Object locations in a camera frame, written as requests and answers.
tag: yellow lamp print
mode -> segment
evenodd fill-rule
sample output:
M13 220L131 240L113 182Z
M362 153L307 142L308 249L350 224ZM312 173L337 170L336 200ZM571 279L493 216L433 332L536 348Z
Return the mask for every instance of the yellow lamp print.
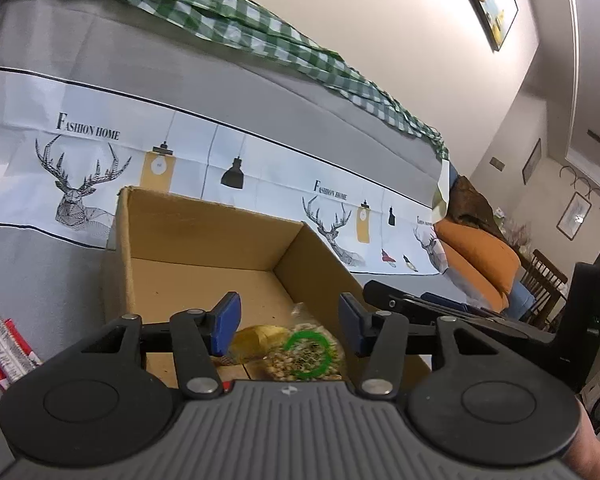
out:
M160 146L154 146L144 156L144 164L140 174L140 187L155 189L156 191L168 191L171 187L175 165L176 158L166 142L163 142Z
M356 234L361 244L369 243L369 206L366 200L360 204L356 215Z

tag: green checkered cloth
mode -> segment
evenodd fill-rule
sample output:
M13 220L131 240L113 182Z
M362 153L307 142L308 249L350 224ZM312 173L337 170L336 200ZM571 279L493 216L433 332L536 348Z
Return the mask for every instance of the green checkered cloth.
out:
M412 116L387 92L291 25L251 0L126 0L203 40L251 52L338 92L400 133L425 137L438 158L448 159L440 133Z

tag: orange cushion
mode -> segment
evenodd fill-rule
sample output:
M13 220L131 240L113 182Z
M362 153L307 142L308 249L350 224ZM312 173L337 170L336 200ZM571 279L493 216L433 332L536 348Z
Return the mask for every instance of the orange cushion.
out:
M443 218L435 225L438 238L453 247L491 285L500 292L509 294L520 259L506 243L482 229L456 224Z
M484 299L489 303L492 310L501 312L509 306L508 301L506 304L503 302L503 298L506 300L507 297L497 291L496 288L457 251L444 242L442 242L442 247L445 250L449 267L455 269L464 279L471 283L471 285L484 296Z

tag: blue cushion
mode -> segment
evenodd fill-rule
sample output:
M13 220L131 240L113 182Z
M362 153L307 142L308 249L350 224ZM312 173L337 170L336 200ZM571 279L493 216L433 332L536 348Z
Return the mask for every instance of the blue cushion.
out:
M534 304L534 295L518 280L513 282L509 294L509 307L503 314L511 319L520 319L522 315Z
M456 170L454 165L450 162L449 163L449 189L450 190L456 183L456 180L458 180L458 170Z

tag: chair backrest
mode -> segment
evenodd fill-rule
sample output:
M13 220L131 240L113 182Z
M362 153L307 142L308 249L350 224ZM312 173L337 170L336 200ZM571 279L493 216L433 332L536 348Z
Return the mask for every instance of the chair backrest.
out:
M560 299L558 287L567 282L567 277L537 249L531 261L523 262L523 266L526 272L520 283L536 298L526 321L544 328L544 321Z

